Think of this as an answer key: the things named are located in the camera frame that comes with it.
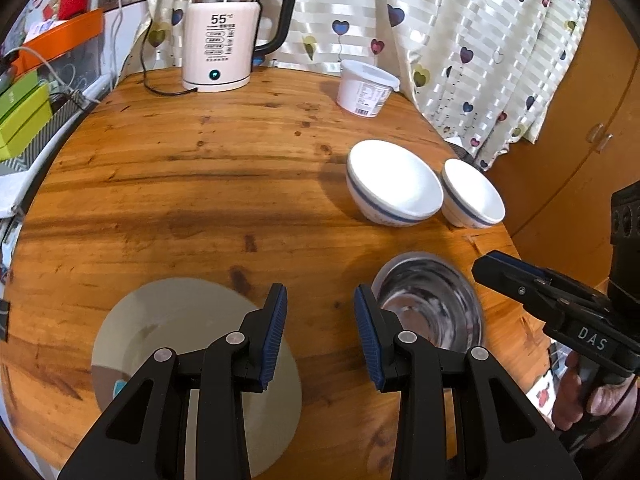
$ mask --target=beige plate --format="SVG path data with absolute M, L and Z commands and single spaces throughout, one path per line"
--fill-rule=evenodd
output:
M 114 383 L 128 380 L 158 348 L 178 354 L 206 348 L 237 330 L 256 307 L 217 283 L 169 278 L 147 283 L 125 296 L 105 318 L 95 339 L 92 377 L 95 397 L 104 410 Z M 185 479 L 195 472 L 195 429 L 198 391 L 191 393 L 187 422 Z M 252 476 L 282 455 L 296 432 L 302 390 L 296 362 L 282 340 L 273 381 L 263 394 L 242 394 L 244 429 Z

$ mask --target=wooden table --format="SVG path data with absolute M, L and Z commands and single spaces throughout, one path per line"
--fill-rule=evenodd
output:
M 178 89 L 179 70 L 155 71 Z M 6 298 L 0 346 L 16 436 L 60 468 L 99 415 L 90 377 L 109 310 L 144 283 L 193 276 L 261 305 L 289 290 L 285 330 L 300 370 L 295 438 L 260 478 L 388 479 L 398 396 L 369 381 L 352 294 L 396 254 L 439 254 L 470 279 L 478 255 L 516 254 L 502 225 L 411 228 L 366 221 L 345 184 L 351 146 L 386 139 L 439 171 L 446 143 L 402 96 L 367 120 L 334 103 L 338 79 L 258 70 L 242 89 L 161 98 L 129 77 L 66 143 L 27 215 Z M 542 324 L 476 286 L 488 347 L 522 388 L 548 367 Z M 449 450 L 453 453 L 452 427 Z

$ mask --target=silver screw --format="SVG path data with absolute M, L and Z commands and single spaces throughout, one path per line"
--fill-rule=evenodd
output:
M 486 361 L 489 358 L 489 352 L 486 348 L 482 348 L 481 346 L 476 346 L 471 349 L 471 357 L 474 359 L 478 359 L 478 361 Z
M 403 343 L 415 343 L 418 341 L 418 336 L 410 330 L 402 330 L 402 332 L 398 334 L 398 339 Z
M 244 334 L 242 332 L 232 332 L 226 336 L 226 342 L 230 345 L 239 345 L 244 341 Z
M 159 363 L 168 361 L 169 359 L 171 359 L 171 350 L 169 350 L 168 348 L 159 348 L 154 353 L 154 359 Z

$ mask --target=heart pattern curtain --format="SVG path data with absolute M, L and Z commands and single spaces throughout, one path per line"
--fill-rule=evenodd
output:
M 148 0 L 148 68 L 180 66 L 188 0 Z M 297 0 L 287 41 L 256 63 L 338 75 L 356 59 L 398 76 L 401 92 L 482 168 L 535 142 L 573 59 L 591 0 Z M 258 40 L 279 5 L 262 0 Z M 126 73 L 140 70 L 134 47 Z

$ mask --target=wooden cabinet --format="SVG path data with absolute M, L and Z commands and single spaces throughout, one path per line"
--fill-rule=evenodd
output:
M 597 124 L 607 126 L 612 120 L 637 54 L 609 1 L 593 0 L 580 47 L 551 101 L 538 142 L 512 144 L 487 173 L 505 202 L 504 224 L 512 237 L 587 159 L 594 147 L 587 135 Z
M 523 259 L 591 286 L 609 274 L 611 195 L 640 180 L 640 70 L 607 133 L 612 137 L 602 152 L 591 152 L 549 204 L 513 237 Z

